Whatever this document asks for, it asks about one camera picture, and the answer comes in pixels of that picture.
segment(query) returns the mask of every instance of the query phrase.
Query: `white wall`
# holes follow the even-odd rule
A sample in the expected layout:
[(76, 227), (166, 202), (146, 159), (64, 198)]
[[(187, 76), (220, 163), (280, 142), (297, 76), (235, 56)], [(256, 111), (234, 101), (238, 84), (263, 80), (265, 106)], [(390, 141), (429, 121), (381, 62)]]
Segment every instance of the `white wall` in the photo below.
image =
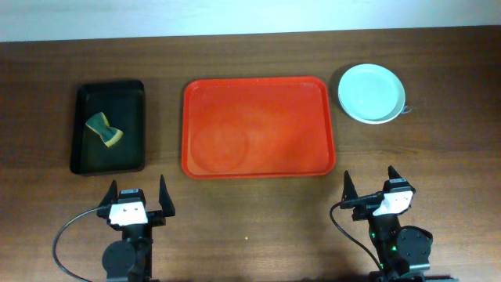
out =
[(501, 0), (0, 0), (0, 42), (501, 24)]

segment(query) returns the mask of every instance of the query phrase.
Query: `black tray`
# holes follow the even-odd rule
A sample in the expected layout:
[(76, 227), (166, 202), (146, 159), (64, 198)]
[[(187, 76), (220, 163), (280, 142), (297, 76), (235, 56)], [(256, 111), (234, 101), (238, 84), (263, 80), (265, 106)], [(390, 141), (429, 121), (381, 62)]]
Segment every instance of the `black tray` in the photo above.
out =
[[(124, 135), (108, 148), (85, 122), (103, 112)], [(116, 81), (81, 86), (71, 147), (70, 169), (78, 175), (138, 172), (145, 163), (145, 92), (141, 81)]]

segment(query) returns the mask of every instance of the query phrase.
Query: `yellow sponge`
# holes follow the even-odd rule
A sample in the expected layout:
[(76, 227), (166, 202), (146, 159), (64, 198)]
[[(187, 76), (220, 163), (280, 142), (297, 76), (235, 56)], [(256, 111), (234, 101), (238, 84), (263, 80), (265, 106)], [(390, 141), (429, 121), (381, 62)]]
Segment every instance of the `yellow sponge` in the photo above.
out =
[(94, 114), (85, 122), (85, 125), (93, 132), (99, 134), (107, 147), (113, 146), (124, 135), (120, 129), (110, 127), (110, 123), (108, 123), (103, 113)]

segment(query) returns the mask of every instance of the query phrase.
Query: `black wire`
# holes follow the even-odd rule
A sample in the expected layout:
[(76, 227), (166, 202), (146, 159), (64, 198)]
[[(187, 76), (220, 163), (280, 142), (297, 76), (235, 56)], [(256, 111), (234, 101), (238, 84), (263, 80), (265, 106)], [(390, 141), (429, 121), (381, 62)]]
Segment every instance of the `black wire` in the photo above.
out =
[(370, 258), (374, 261), (374, 263), (376, 263), (377, 268), (379, 269), (379, 271), (383, 275), (384, 281), (387, 281), (386, 275), (384, 275), (383, 268), (381, 267), (380, 263), (377, 261), (377, 258), (373, 255), (373, 253), (371, 251), (369, 251), (369, 249), (366, 246), (364, 246), (362, 243), (358, 242), (354, 237), (352, 237), (350, 234), (348, 234), (346, 231), (344, 231), (341, 228), (341, 226), (339, 226), (339, 224), (337, 224), (336, 220), (334, 220), (334, 216), (332, 215), (332, 212), (334, 211), (335, 208), (339, 207), (340, 205), (341, 205), (341, 202), (335, 204), (334, 206), (332, 206), (332, 208), (330, 208), (330, 212), (329, 212), (330, 220), (332, 220), (332, 223), (334, 223), (334, 225), (339, 229), (339, 231), (341, 233), (343, 233), (343, 235), (345, 235), (348, 239), (350, 239), (353, 243), (357, 244), (364, 251), (366, 251), (367, 254), (370, 255)]
[(57, 266), (63, 271), (65, 272), (66, 274), (68, 274), (69, 276), (79, 280), (79, 281), (83, 281), (83, 282), (91, 282), (90, 280), (87, 280), (83, 277), (80, 277), (78, 276), (77, 274), (75, 273), (72, 273), (70, 270), (68, 270), (66, 267), (64, 267), (61, 262), (59, 261), (59, 259), (57, 258), (57, 254), (56, 254), (56, 246), (57, 246), (57, 241), (59, 241), (59, 237), (61, 237), (61, 234), (64, 232), (64, 230), (66, 228), (68, 228), (69, 225), (71, 225), (71, 223), (73, 223), (75, 220), (83, 217), (83, 216), (86, 216), (90, 213), (93, 213), (93, 212), (97, 212), (99, 210), (102, 210), (102, 209), (105, 209), (105, 208), (108, 208), (108, 206), (103, 206), (103, 207), (99, 207), (99, 208), (93, 208), (92, 210), (88, 210), (84, 213), (81, 213), (80, 215), (77, 215), (75, 216), (73, 219), (71, 219), (67, 224), (65, 224), (61, 230), (57, 233), (56, 235), (56, 238), (54, 238), (54, 243), (52, 243), (52, 257), (54, 258), (54, 261), (56, 262)]

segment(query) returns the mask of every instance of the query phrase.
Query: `light blue bowl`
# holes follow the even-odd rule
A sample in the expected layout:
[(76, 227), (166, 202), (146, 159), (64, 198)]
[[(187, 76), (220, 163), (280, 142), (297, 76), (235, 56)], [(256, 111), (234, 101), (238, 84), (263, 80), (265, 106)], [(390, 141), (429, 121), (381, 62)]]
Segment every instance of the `light blue bowl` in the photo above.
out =
[(389, 122), (405, 108), (405, 90), (397, 76), (370, 63), (346, 71), (337, 96), (346, 114), (371, 125)]

